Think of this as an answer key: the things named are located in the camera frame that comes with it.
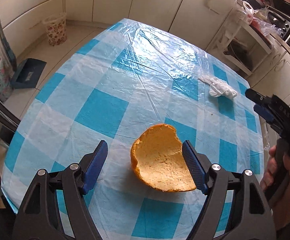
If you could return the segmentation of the person's right hand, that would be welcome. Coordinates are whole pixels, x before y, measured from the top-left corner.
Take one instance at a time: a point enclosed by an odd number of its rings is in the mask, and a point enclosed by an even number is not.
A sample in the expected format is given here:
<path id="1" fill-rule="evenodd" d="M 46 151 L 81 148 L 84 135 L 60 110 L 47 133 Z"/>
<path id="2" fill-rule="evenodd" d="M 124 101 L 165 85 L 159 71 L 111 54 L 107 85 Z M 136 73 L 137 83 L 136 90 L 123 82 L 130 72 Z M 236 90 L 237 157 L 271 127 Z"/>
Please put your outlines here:
<path id="1" fill-rule="evenodd" d="M 281 152 L 281 148 L 276 145 L 269 150 L 269 159 L 265 168 L 260 185 L 264 192 L 273 185 L 280 187 L 280 178 L 289 176 L 288 184 L 281 196 L 272 202 L 272 218 L 275 230 L 283 229 L 290 223 L 290 156 L 285 154 L 282 157 L 282 164 L 276 161 L 276 155 Z"/>

